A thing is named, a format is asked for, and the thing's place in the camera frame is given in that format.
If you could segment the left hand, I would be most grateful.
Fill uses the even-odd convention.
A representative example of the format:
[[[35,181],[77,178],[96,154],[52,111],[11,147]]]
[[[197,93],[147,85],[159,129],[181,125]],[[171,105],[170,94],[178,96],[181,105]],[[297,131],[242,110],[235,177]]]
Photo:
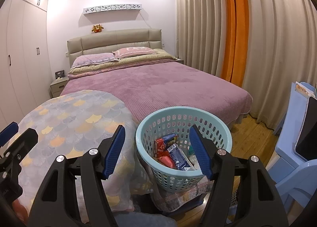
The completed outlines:
[[[17,217],[26,225],[28,222],[28,213],[24,206],[22,206],[18,199],[12,202],[12,208]]]

